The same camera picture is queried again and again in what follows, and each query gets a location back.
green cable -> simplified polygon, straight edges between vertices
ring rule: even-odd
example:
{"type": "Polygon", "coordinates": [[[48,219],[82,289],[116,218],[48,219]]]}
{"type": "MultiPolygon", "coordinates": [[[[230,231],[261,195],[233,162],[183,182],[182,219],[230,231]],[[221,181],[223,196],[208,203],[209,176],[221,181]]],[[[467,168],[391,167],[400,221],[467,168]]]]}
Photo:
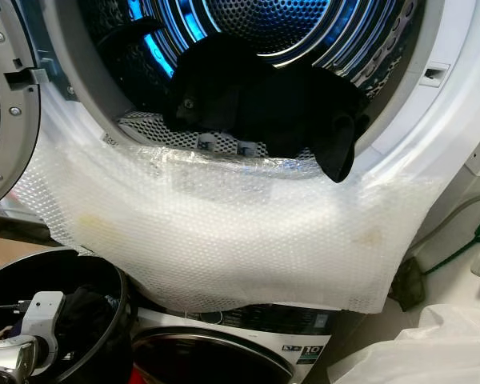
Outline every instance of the green cable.
{"type": "Polygon", "coordinates": [[[423,272],[423,274],[425,276],[427,276],[428,274],[431,274],[432,272],[434,272],[434,271],[438,270],[439,268],[445,266],[446,264],[452,262],[458,256],[460,256],[461,254],[466,252],[469,248],[471,248],[472,246],[474,246],[475,244],[478,244],[478,243],[480,243],[480,224],[478,224],[477,229],[474,231],[474,237],[470,242],[468,242],[467,244],[465,244],[464,246],[462,246],[461,248],[456,250],[451,256],[449,256],[448,258],[445,258],[439,264],[436,264],[435,266],[433,266],[429,270],[426,270],[425,272],[423,272]]]}
{"type": "Polygon", "coordinates": [[[445,266],[446,264],[452,262],[453,260],[455,260],[457,257],[459,257],[461,254],[463,254],[464,252],[466,252],[469,248],[471,248],[472,246],[474,246],[475,244],[477,243],[476,239],[473,239],[471,240],[470,242],[468,242],[467,244],[465,244],[464,246],[462,246],[461,248],[459,248],[458,250],[456,250],[455,252],[453,252],[453,254],[451,256],[449,256],[448,258],[445,258],[442,262],[440,262],[439,264],[436,264],[435,266],[433,266],[432,268],[430,268],[429,270],[426,270],[425,272],[423,272],[423,274],[425,276],[427,276],[428,274],[431,274],[432,272],[438,270],[439,268],[441,268],[442,266],[445,266]]]}
{"type": "Polygon", "coordinates": [[[438,234],[438,232],[442,231],[445,226],[450,224],[450,222],[458,216],[461,212],[463,212],[466,208],[469,208],[473,204],[480,202],[480,195],[475,196],[474,198],[470,198],[469,200],[466,200],[463,202],[460,206],[456,207],[446,218],[438,225],[436,226],[431,232],[429,232],[426,236],[423,238],[419,239],[415,244],[413,244],[407,252],[413,252],[416,249],[418,249],[420,246],[428,242],[433,236],[438,234]]]}

dryer drum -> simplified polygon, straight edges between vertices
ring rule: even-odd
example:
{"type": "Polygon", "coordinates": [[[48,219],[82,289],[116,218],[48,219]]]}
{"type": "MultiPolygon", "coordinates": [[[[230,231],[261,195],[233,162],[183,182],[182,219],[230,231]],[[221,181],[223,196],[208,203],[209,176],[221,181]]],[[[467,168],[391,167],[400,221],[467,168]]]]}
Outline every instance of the dryer drum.
{"type": "MultiPolygon", "coordinates": [[[[284,66],[312,54],[314,65],[348,78],[370,99],[400,62],[422,0],[78,0],[95,44],[143,18],[163,27],[102,52],[102,60],[137,111],[119,126],[142,143],[267,156],[227,135],[173,133],[160,115],[178,56],[217,32],[243,38],[266,62],[284,66]]],[[[304,150],[300,158],[309,158],[304,150]]]]}

wooden floor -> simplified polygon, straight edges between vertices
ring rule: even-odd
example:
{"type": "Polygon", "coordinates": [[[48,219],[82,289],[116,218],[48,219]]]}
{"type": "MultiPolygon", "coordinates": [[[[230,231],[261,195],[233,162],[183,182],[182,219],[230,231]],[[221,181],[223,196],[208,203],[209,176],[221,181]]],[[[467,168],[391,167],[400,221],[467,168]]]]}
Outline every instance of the wooden floor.
{"type": "Polygon", "coordinates": [[[27,242],[16,242],[13,240],[6,240],[0,238],[0,267],[28,256],[29,254],[35,254],[40,250],[47,249],[47,246],[40,246],[37,244],[29,244],[27,242]]]}

white plastic bag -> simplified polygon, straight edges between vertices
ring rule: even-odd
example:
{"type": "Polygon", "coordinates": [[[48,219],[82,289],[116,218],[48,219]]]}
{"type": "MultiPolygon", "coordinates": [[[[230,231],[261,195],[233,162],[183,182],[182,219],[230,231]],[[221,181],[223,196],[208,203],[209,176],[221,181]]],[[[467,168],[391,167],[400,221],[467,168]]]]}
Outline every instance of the white plastic bag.
{"type": "Polygon", "coordinates": [[[328,370],[333,384],[480,384],[480,310],[428,306],[419,327],[328,370]]]}

bubble wrap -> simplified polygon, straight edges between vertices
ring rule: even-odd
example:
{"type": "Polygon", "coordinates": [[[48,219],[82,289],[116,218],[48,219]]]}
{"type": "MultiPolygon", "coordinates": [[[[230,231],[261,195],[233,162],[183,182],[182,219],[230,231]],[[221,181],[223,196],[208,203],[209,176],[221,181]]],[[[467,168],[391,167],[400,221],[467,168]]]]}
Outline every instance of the bubble wrap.
{"type": "Polygon", "coordinates": [[[172,310],[302,302],[379,312],[440,191],[398,173],[335,184],[311,160],[112,147],[89,134],[95,123],[52,107],[44,101],[17,195],[54,239],[110,260],[172,310]]]}

